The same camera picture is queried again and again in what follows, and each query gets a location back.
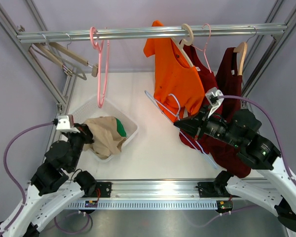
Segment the beige t shirt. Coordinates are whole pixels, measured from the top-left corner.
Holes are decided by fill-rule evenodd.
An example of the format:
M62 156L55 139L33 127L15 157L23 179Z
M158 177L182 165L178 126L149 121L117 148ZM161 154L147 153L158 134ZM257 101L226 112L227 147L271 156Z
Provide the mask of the beige t shirt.
M92 132L94 142L84 145L83 150L91 151L100 160L107 160L110 156L120 154L127 137L118 134L115 119L112 116L87 119L84 124Z

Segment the green t shirt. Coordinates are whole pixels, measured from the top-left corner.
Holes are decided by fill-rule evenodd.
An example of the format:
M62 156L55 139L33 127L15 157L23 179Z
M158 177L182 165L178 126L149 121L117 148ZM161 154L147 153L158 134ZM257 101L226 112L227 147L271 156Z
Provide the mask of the green t shirt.
M116 120L116 129L117 129L118 134L121 137L127 137L127 133L126 133L126 131L124 129L124 126L121 123L121 121L118 118L116 118L115 120Z

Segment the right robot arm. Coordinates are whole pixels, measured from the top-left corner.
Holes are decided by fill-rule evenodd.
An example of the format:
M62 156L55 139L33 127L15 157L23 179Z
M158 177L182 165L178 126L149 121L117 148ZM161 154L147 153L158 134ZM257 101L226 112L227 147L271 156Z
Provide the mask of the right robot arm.
M277 190L275 193L248 184L229 171L222 171L212 182L212 190L219 196L238 196L263 207L279 222L296 232L296 178L285 167L281 152L257 130L261 122L247 109L235 112L231 122L209 116L206 107L197 115L174 123L193 138L208 135L239 148L238 157L245 165L263 175Z

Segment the pink plastic hanger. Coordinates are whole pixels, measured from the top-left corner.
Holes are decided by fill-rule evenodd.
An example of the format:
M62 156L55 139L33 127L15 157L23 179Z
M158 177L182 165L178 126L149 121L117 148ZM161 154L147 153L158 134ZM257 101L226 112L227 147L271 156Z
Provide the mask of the pink plastic hanger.
M110 41L98 40L97 29L91 27L89 30L92 48L98 52L98 87L97 87L97 106L102 108L108 85Z

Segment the orange t shirt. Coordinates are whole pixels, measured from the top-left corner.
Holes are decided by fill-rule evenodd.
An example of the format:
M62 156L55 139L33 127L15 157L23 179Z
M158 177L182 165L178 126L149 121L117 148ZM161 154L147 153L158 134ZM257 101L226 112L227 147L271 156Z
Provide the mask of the orange t shirt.
M181 107L180 119L184 111L191 115L197 113L205 97L202 82L196 67L188 65L171 38L147 39L143 52L146 57L154 56L154 98L176 114L178 105L169 96L174 94ZM172 122L177 120L166 110L164 113Z

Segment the beige round hook hanger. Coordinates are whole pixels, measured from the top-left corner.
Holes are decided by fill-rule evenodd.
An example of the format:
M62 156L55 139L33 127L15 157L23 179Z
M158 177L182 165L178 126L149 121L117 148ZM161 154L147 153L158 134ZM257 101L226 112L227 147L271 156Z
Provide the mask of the beige round hook hanger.
M191 62L190 58L188 57L188 55L186 54L186 52L184 51L184 46L191 46L193 44L194 41L194 34L193 31L190 27L190 25L184 23L181 25L181 28L185 31L187 31L188 36L187 38L182 39L181 41L178 41L175 38L171 38L172 42L175 44L175 46L178 48L178 50L180 51L180 53L183 55L183 57L185 58L185 60L187 61L188 65L190 67L193 67L193 63Z

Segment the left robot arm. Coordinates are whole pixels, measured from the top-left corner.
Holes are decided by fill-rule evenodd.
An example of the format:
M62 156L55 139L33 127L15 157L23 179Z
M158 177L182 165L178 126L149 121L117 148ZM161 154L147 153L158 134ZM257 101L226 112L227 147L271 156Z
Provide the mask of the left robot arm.
M60 187L75 171L85 144L93 135L85 124L74 125L75 132L64 135L67 141L54 142L45 153L45 161L31 178L27 191L11 215L0 222L0 237L37 237L47 224L71 202L91 197L96 180L88 171L79 172L63 191Z

